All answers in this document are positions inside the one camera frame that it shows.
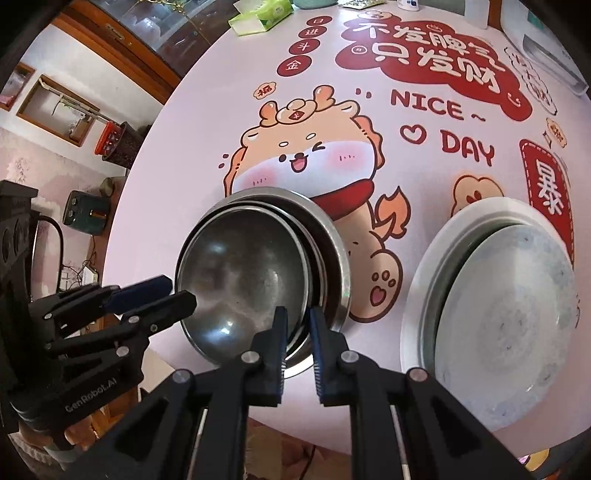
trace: shelf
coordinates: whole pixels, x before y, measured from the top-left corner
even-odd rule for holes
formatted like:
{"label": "shelf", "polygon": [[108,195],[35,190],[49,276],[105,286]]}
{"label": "shelf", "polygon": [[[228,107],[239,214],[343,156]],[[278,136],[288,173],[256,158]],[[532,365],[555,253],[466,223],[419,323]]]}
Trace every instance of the shelf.
{"label": "shelf", "polygon": [[35,69],[31,68],[29,65],[24,63],[19,63],[17,65],[0,93],[0,108],[2,110],[10,111],[34,73]]}
{"label": "shelf", "polygon": [[94,119],[60,103],[60,96],[43,88],[41,82],[97,112],[100,111],[98,107],[79,95],[51,78],[41,75],[23,101],[17,116],[77,147],[81,147]]}

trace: round table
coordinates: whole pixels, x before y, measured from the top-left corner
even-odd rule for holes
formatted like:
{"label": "round table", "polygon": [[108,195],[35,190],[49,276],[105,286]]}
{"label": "round table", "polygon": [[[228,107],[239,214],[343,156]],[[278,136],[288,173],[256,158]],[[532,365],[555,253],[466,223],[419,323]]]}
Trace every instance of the round table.
{"label": "round table", "polygon": [[[591,255],[578,243],[591,234],[590,125],[586,96],[524,59],[500,31],[438,9],[299,10],[265,34],[230,30],[145,140],[102,281],[174,278],[185,238],[225,195],[257,185],[296,190],[325,208],[351,250],[350,348],[397,370],[408,288],[436,233],[482,197],[523,200],[565,241],[583,312],[547,398],[496,433],[516,455],[529,454],[591,424]],[[175,368],[213,368],[178,324],[150,347]],[[350,451],[348,409],[319,404],[312,369],[285,382],[279,408],[251,416]]]}

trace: red scarf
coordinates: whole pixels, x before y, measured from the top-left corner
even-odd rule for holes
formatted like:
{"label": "red scarf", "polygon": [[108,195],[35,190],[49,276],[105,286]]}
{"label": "red scarf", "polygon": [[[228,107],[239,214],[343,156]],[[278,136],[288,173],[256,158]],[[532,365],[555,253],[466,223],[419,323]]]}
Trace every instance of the red scarf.
{"label": "red scarf", "polygon": [[322,208],[334,222],[361,207],[369,200],[373,192],[373,180],[364,179],[334,192],[313,197],[312,201]]}

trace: stacked plates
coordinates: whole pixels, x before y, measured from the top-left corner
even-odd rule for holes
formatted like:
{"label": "stacked plates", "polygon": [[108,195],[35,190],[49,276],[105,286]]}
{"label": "stacked plates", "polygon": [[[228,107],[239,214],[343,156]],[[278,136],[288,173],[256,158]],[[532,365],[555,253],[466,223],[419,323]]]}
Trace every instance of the stacked plates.
{"label": "stacked plates", "polygon": [[430,371],[497,430],[544,398],[575,323],[574,274],[550,222],[517,200],[480,200],[420,262],[402,321],[402,370]]}

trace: stainless steel bowl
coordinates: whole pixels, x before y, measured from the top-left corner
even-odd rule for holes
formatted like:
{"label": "stainless steel bowl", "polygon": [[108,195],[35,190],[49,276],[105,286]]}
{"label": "stainless steel bowl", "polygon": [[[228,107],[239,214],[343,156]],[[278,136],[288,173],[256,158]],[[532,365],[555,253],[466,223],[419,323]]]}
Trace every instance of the stainless steel bowl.
{"label": "stainless steel bowl", "polygon": [[[239,200],[228,204],[228,207],[232,205],[257,205],[261,208],[269,209],[275,212],[277,215],[282,217],[292,228],[295,234],[300,239],[302,247],[306,252],[310,264],[310,297],[309,306],[319,305],[324,309],[326,307],[327,300],[327,288],[328,279],[326,277],[326,266],[322,259],[322,253],[320,252],[318,245],[314,241],[314,238],[310,235],[309,231],[297,220],[293,215],[290,215],[286,211],[279,207],[266,202],[257,202],[256,200]],[[286,360],[289,360],[292,354],[298,349],[305,336],[308,334],[307,328],[303,322],[301,322],[294,330],[293,335],[290,338],[290,342],[287,345],[287,356]]]}
{"label": "stainless steel bowl", "polygon": [[[351,273],[347,249],[330,217],[314,202],[295,192],[275,187],[254,187],[237,192],[214,205],[206,214],[234,202],[257,201],[274,205],[295,217],[310,233],[326,266],[327,293],[324,307],[326,322],[339,331],[349,315]],[[304,331],[299,345],[288,352],[285,377],[293,377],[313,364],[309,334]]]}
{"label": "stainless steel bowl", "polygon": [[271,327],[277,305],[287,308],[291,334],[310,300],[309,275],[300,240],[276,213],[237,205],[206,215],[177,264],[176,289],[197,298],[181,322],[185,334],[214,364],[248,350]]}

